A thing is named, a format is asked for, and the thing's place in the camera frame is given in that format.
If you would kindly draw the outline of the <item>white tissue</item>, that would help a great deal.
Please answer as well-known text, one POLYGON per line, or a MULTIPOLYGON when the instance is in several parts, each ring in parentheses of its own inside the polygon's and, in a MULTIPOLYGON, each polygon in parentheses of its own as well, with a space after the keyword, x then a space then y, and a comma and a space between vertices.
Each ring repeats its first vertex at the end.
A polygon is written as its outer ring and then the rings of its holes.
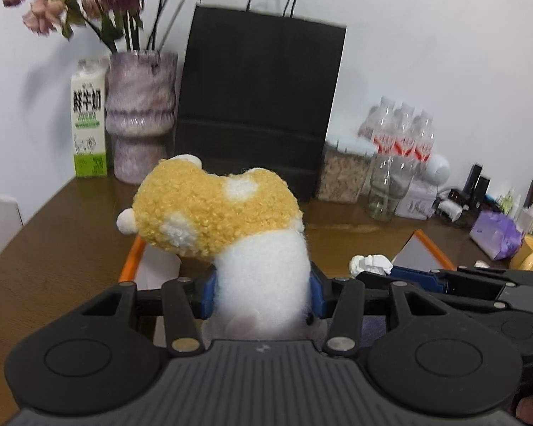
POLYGON ((392 268, 392 262, 384 255, 356 255, 349 262, 352 277, 357 277, 362 272, 387 276, 391 274, 392 268))

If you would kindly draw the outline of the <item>white yellow plush toy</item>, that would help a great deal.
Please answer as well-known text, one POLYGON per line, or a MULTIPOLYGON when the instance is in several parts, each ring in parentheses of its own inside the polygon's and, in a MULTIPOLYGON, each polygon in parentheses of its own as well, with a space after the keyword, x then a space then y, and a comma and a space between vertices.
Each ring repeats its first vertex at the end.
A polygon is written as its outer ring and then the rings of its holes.
POLYGON ((305 237, 303 213, 278 174, 256 167, 219 176, 188 154, 161 160, 116 226, 153 247, 210 263, 249 236, 293 230, 305 237))

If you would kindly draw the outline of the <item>yellow ceramic mug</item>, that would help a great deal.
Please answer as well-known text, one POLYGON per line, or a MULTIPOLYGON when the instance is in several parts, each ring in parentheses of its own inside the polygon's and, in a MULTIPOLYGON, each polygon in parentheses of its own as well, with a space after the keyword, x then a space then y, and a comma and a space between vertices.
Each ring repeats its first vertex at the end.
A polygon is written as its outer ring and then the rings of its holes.
POLYGON ((525 236, 520 249, 510 262, 514 270, 533 271, 533 236, 525 236))

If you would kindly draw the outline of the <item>red orange cardboard box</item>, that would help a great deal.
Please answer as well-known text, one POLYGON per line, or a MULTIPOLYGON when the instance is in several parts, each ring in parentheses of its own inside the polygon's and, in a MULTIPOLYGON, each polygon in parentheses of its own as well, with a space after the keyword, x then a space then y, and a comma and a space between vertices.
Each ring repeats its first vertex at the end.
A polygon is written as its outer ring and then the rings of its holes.
MULTIPOLYGON (((306 239, 280 230, 237 240, 211 260, 216 270, 214 308, 205 320, 205 345, 215 339, 325 338, 328 321, 311 313, 311 263, 306 239)), ((137 237, 121 281, 148 280, 152 288, 179 278, 180 259, 137 237)))

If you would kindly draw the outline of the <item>white power adapter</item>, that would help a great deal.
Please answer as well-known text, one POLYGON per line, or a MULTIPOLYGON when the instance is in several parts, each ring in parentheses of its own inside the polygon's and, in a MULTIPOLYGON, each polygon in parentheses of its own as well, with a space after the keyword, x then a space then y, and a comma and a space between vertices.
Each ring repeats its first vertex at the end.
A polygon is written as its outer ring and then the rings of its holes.
POLYGON ((444 187, 439 190, 433 208, 437 217, 455 223, 469 210, 469 197, 457 187, 444 187))

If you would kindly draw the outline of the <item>black device on desk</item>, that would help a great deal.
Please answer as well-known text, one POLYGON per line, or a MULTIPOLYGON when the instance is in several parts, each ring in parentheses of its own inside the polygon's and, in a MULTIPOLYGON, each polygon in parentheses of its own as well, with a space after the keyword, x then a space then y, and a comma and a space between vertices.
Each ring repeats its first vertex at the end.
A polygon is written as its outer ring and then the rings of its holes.
POLYGON ((491 182, 489 178, 482 175, 482 170, 483 167, 480 164, 474 164, 463 188, 466 205, 470 210, 478 210, 481 207, 491 182))

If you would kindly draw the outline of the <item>clear glass cup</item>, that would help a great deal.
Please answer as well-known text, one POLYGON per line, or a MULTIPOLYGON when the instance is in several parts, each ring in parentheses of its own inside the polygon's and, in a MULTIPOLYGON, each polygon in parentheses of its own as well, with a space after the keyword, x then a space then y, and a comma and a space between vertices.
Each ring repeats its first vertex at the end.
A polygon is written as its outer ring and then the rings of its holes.
POLYGON ((370 176, 368 213, 379 221, 389 221, 407 194, 415 175, 415 164, 408 157, 378 155, 370 176))

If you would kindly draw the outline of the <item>water bottle middle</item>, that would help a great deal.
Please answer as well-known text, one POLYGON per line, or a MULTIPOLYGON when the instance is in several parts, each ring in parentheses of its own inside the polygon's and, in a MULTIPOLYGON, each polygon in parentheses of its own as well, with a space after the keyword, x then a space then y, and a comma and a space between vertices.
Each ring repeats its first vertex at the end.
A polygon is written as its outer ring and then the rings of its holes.
POLYGON ((393 153, 395 156, 409 158, 415 147, 415 136, 412 130, 415 108, 403 102, 395 110, 395 142, 393 143, 393 153))

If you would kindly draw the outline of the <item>water bottle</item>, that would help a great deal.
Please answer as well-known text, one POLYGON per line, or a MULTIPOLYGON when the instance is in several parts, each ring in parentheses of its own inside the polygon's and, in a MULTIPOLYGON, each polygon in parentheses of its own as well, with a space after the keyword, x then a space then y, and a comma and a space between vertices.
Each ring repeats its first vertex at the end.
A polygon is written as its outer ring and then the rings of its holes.
POLYGON ((393 153, 395 156, 409 158, 415 147, 415 136, 412 130, 415 108, 403 102, 395 110, 395 142, 393 143, 393 153))
POLYGON ((422 172, 432 155, 435 142, 433 115, 422 111, 413 121, 413 132, 415 136, 413 154, 417 161, 418 172, 422 172))
POLYGON ((371 141, 377 147, 379 154, 390 153, 395 142, 394 107, 395 102, 382 96, 379 105, 370 110, 358 130, 358 136, 371 141))

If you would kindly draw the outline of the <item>water bottle right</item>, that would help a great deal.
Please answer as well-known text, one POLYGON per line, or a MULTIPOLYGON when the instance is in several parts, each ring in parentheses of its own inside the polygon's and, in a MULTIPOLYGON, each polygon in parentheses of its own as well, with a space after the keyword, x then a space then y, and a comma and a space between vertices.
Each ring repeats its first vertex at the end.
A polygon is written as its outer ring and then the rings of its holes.
POLYGON ((413 121, 413 132, 415 136, 413 154, 417 161, 418 172, 422 172, 432 155, 435 142, 433 115, 422 111, 413 121))

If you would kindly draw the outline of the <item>water bottle left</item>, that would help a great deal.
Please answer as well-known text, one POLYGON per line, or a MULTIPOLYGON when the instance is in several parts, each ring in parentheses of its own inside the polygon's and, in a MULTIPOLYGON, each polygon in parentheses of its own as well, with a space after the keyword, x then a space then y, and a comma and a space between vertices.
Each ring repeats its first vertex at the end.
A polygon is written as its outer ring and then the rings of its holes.
POLYGON ((395 142, 394 107, 395 102, 382 96, 379 105, 370 110, 358 130, 358 136, 371 141, 377 147, 379 154, 390 153, 395 142))

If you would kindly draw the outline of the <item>purple ceramic vase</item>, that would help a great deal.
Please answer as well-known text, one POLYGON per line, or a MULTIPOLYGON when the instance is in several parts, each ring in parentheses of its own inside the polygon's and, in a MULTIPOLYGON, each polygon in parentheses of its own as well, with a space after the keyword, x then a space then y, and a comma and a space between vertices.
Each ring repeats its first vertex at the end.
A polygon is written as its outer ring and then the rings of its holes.
POLYGON ((115 177, 138 185, 169 153, 175 125, 174 52, 127 51, 109 60, 105 128, 115 177))

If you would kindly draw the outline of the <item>black paper shopping bag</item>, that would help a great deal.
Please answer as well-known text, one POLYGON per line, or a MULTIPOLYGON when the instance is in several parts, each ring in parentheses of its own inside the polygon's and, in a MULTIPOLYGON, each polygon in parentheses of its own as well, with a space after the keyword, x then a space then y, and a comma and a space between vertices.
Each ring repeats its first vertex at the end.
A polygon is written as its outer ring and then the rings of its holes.
POLYGON ((175 151, 227 175, 277 172, 315 194, 341 66, 343 26, 198 6, 181 79, 175 151))

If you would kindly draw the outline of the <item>green white milk carton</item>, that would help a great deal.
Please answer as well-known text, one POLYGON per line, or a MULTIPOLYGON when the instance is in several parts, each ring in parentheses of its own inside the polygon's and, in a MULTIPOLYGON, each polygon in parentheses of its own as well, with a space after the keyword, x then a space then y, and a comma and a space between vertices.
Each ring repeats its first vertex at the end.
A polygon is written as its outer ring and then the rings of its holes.
POLYGON ((105 98, 108 58, 80 60, 71 77, 71 133, 77 177, 108 175, 105 98))

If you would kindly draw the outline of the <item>dried rose bouquet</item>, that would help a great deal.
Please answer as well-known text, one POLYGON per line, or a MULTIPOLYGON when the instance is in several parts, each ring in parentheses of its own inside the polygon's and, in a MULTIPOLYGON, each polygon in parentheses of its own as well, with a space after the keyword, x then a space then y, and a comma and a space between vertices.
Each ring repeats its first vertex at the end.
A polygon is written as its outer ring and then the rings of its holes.
POLYGON ((140 42, 144 30, 142 12, 145 0, 1 0, 5 8, 28 2, 22 16, 24 26, 35 35, 46 37, 60 32, 72 39, 74 28, 87 27, 109 50, 118 52, 123 40, 127 51, 161 51, 186 0, 158 0, 158 8, 147 42, 140 42))

